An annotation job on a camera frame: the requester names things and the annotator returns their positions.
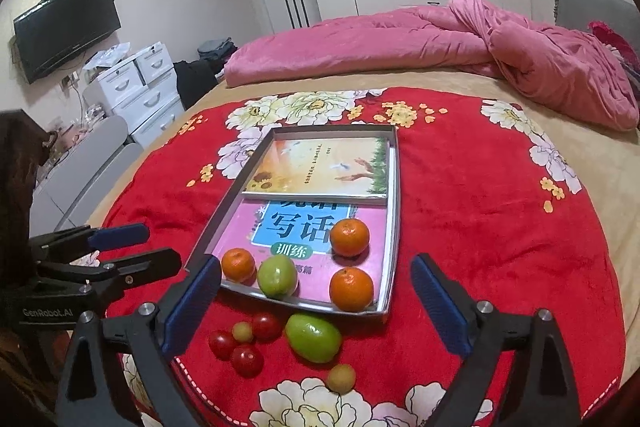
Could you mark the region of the sunflower cover book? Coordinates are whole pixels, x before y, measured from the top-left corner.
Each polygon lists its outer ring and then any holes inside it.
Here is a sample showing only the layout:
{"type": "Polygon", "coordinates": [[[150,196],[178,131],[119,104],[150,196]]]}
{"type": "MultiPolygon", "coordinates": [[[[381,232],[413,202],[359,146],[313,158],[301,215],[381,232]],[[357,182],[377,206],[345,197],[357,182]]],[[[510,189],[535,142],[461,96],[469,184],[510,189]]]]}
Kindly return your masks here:
{"type": "Polygon", "coordinates": [[[388,141],[383,138],[274,140],[248,178],[250,194],[384,198],[388,141]]]}

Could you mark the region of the small brown longan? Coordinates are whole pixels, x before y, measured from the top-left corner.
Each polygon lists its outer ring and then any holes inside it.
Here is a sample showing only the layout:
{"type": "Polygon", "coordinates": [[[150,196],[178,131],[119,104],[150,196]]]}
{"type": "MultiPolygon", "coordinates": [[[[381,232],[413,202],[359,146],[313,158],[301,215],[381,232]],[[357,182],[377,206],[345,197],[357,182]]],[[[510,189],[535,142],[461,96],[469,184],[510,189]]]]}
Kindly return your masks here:
{"type": "Polygon", "coordinates": [[[254,338],[252,324],[247,321],[236,322],[232,326],[231,334],[237,343],[251,343],[254,338]]]}
{"type": "Polygon", "coordinates": [[[326,387],[338,395],[346,395],[354,389],[355,369],[349,364],[337,364],[326,375],[326,387]]]}

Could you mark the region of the dark red pillow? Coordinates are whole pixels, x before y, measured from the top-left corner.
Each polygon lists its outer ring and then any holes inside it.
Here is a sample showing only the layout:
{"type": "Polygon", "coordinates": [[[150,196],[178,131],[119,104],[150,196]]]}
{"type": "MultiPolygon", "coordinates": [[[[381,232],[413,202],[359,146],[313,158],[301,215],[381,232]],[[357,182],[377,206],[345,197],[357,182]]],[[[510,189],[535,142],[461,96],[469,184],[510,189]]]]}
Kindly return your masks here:
{"type": "Polygon", "coordinates": [[[634,69],[639,68],[639,57],[634,48],[626,41],[624,37],[614,31],[605,22],[593,20],[588,24],[591,33],[606,46],[616,49],[623,57],[623,61],[634,69]]]}

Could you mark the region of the orange mandarin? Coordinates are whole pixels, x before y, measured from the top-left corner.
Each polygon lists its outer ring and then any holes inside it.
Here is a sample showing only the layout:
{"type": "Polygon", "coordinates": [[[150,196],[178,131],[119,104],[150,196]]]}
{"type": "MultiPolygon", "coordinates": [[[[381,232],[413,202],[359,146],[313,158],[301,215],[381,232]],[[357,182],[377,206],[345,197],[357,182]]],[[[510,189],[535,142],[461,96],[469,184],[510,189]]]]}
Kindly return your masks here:
{"type": "Polygon", "coordinates": [[[356,218],[337,221],[330,230],[330,244],[334,255],[353,258],[366,251],[370,243],[367,225],[356,218]]]}
{"type": "Polygon", "coordinates": [[[244,284],[256,272],[255,259],[244,248],[229,249],[222,255],[220,264],[226,279],[234,283],[244,284]]]}
{"type": "Polygon", "coordinates": [[[331,303],[346,312],[361,312],[373,301],[371,277],[361,269],[349,267],[336,271],[330,280],[331,303]]]}

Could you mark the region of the red floral blanket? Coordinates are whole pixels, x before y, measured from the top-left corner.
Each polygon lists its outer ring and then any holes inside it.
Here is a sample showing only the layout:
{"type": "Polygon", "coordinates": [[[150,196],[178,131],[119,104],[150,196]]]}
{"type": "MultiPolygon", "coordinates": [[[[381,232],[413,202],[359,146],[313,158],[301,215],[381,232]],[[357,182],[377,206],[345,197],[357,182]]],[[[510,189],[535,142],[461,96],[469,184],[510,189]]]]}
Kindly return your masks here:
{"type": "Polygon", "coordinates": [[[427,318],[409,279],[430,254],[477,299],[503,312],[549,309],[572,362],[579,407],[616,392],[625,333],[618,280],[585,184],[521,105],[416,88],[266,95],[204,109],[163,137],[103,219],[143,222],[151,248],[187,256],[266,134],[284,126],[391,124],[399,138],[400,234],[390,313],[336,321],[337,361],[350,365],[346,395],[329,366],[299,358],[284,338],[254,343],[262,364],[235,369],[208,338],[281,307],[221,293],[176,364],[213,425],[421,426],[444,397],[458,358],[427,318]]]}

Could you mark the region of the white drawer cabinet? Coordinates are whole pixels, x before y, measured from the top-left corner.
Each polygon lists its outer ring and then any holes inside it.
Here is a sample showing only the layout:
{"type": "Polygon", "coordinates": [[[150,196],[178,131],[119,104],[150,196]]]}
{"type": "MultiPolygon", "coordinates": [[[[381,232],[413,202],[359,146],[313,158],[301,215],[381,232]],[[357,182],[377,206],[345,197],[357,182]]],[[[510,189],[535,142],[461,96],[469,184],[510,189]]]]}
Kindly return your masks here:
{"type": "Polygon", "coordinates": [[[184,112],[177,79],[167,46],[159,41],[100,72],[82,96],[107,116],[122,118],[131,139],[147,148],[184,112]]]}

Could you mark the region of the black bag on floor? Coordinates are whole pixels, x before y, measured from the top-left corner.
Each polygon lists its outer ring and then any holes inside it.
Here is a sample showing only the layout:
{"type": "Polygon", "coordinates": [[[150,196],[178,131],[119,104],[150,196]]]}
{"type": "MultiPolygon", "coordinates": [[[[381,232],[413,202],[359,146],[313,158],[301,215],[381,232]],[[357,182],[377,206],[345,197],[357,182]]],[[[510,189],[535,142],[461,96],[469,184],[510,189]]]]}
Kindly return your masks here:
{"type": "Polygon", "coordinates": [[[209,62],[180,61],[174,64],[177,92],[184,109],[189,109],[217,86],[217,79],[209,62]]]}

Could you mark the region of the green fruit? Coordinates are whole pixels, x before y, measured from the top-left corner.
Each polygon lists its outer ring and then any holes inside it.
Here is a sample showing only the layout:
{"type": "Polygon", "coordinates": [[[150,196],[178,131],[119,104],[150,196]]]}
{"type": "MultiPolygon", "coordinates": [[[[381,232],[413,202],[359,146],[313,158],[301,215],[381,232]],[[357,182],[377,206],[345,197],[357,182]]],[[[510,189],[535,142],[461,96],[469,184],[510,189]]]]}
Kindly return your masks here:
{"type": "Polygon", "coordinates": [[[284,332],[296,355],[311,363],[329,363],[341,349],[341,332],[321,317],[292,314],[286,321],[284,332]]]}
{"type": "Polygon", "coordinates": [[[259,265],[257,283],[268,298],[292,296],[298,284],[296,266],[289,257],[271,256],[259,265]]]}

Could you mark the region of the stool with folded clothes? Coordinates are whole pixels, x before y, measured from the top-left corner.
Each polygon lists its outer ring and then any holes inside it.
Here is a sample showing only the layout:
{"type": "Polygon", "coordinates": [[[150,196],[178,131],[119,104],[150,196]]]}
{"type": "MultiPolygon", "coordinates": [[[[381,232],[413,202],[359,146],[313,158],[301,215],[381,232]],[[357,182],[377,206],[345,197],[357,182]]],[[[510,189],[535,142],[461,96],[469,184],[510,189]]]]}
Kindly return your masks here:
{"type": "Polygon", "coordinates": [[[238,47],[230,37],[207,40],[198,47],[198,57],[209,66],[223,68],[237,50],[238,47]]]}

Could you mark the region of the pink duvet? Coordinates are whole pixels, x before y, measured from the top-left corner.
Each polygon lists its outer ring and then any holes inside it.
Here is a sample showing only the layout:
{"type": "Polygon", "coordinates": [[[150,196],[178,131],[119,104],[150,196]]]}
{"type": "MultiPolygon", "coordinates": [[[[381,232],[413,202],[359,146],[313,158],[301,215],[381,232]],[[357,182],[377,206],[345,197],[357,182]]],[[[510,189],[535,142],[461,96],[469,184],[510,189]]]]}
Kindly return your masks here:
{"type": "Polygon", "coordinates": [[[616,131],[639,124],[639,104],[620,60],[586,32],[498,8],[449,0],[324,20],[247,43],[224,66],[231,87],[267,81],[457,69],[502,79],[524,98],[616,131]]]}

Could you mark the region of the cherry tomato front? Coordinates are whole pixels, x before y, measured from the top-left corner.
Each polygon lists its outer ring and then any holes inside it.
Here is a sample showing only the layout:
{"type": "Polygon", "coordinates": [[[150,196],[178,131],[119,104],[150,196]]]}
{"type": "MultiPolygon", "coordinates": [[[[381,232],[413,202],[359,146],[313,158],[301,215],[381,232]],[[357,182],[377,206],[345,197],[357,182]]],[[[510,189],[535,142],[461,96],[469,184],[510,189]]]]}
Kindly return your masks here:
{"type": "Polygon", "coordinates": [[[254,345],[248,343],[235,347],[230,361],[235,372],[244,378],[256,377],[264,367],[264,357],[254,345]]]}

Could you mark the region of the cherry tomato top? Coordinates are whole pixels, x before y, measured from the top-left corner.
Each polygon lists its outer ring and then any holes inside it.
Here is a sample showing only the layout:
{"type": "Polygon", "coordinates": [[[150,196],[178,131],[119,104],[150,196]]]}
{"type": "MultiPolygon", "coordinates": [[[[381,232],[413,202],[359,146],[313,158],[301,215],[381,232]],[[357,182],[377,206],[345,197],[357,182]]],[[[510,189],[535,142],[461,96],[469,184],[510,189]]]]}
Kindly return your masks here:
{"type": "Polygon", "coordinates": [[[252,326],[253,336],[264,343],[279,338],[283,331],[279,317],[268,312],[255,314],[250,321],[250,326],[252,326]]]}

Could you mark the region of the black wall television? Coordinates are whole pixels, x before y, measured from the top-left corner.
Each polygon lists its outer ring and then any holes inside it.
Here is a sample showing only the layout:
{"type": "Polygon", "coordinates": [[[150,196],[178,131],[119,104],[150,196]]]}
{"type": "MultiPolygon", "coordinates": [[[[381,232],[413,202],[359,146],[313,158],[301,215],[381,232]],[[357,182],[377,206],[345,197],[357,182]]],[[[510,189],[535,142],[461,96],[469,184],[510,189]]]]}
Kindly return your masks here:
{"type": "Polygon", "coordinates": [[[120,28],[115,0],[44,0],[13,21],[24,77],[47,77],[120,28]]]}

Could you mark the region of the cherry tomato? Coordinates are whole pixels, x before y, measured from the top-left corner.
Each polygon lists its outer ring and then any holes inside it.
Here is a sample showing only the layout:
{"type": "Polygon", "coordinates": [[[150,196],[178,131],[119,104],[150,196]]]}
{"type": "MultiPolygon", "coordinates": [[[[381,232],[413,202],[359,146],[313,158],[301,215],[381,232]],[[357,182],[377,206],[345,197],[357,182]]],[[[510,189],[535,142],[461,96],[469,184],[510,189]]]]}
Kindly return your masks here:
{"type": "Polygon", "coordinates": [[[208,336],[208,347],[218,360],[229,361],[238,342],[227,331],[215,331],[208,336]]]}
{"type": "Polygon", "coordinates": [[[256,377],[264,367],[264,357],[254,345],[248,343],[235,347],[230,361],[235,372],[244,378],[256,377]]]}
{"type": "Polygon", "coordinates": [[[250,321],[250,326],[252,326],[253,336],[264,343],[279,338],[283,331],[279,317],[268,312],[255,314],[250,321]]]}

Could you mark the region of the grey shallow box tray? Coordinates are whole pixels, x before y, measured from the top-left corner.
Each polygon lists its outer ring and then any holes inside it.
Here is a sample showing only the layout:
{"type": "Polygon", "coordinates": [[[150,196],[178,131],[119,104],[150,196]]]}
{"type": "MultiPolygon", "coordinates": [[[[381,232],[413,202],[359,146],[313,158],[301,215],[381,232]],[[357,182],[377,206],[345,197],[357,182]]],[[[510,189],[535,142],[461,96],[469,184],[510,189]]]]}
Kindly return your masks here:
{"type": "Polygon", "coordinates": [[[355,265],[373,282],[366,317],[390,309],[398,259],[400,169],[397,131],[387,124],[277,127],[258,141],[196,242],[186,267],[232,248],[255,262],[291,259],[298,273],[281,305],[337,314],[331,277],[355,265]],[[367,248],[352,260],[335,254],[330,231],[358,219],[370,232],[367,248]]]}

